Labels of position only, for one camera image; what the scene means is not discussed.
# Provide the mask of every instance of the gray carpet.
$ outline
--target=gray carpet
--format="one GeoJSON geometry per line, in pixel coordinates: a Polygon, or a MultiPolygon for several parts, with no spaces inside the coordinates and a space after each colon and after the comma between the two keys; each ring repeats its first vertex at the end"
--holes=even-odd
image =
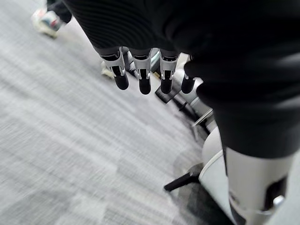
{"type": "Polygon", "coordinates": [[[202,142],[159,82],[118,90],[76,21],[56,40],[34,31],[42,5],[1,1],[0,225],[209,224],[195,187],[162,190],[201,162],[202,142]]]}

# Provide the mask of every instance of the sneaker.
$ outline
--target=sneaker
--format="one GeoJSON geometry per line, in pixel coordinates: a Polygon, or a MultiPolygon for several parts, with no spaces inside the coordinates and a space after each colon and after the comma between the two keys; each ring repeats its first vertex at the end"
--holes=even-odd
{"type": "Polygon", "coordinates": [[[105,63],[102,61],[101,63],[101,67],[102,67],[102,71],[101,74],[104,76],[108,76],[109,78],[113,79],[114,78],[114,74],[112,71],[110,71],[106,66],[105,63]]]}
{"type": "Polygon", "coordinates": [[[62,26],[62,21],[54,11],[47,11],[45,8],[38,9],[31,16],[34,28],[43,34],[47,34],[52,38],[57,37],[57,31],[62,26]]]}

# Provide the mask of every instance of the black pants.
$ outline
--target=black pants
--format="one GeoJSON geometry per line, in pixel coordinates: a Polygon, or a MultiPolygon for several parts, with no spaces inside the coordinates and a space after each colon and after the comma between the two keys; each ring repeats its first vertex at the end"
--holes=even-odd
{"type": "Polygon", "coordinates": [[[54,11],[60,19],[68,23],[72,19],[72,14],[62,2],[62,0],[47,0],[47,11],[54,11]]]}

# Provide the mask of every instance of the black chair leg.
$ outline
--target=black chair leg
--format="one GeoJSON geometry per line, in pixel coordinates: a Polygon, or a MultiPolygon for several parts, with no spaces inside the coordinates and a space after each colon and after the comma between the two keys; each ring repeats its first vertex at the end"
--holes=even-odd
{"type": "Polygon", "coordinates": [[[184,174],[183,176],[179,177],[176,180],[173,180],[171,183],[164,186],[164,189],[166,191],[173,191],[177,188],[180,188],[184,185],[190,184],[190,183],[200,183],[199,182],[199,172],[188,172],[184,174]]]}

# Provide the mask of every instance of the metal rod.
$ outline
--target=metal rod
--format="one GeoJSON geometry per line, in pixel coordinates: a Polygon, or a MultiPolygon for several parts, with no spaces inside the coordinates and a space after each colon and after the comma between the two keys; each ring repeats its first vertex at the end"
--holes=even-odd
{"type": "Polygon", "coordinates": [[[212,113],[213,113],[212,109],[209,109],[202,117],[200,117],[200,118],[192,125],[192,127],[195,127],[195,126],[197,126],[198,124],[200,124],[201,122],[203,122],[203,120],[205,120],[207,117],[209,117],[212,113]]]}

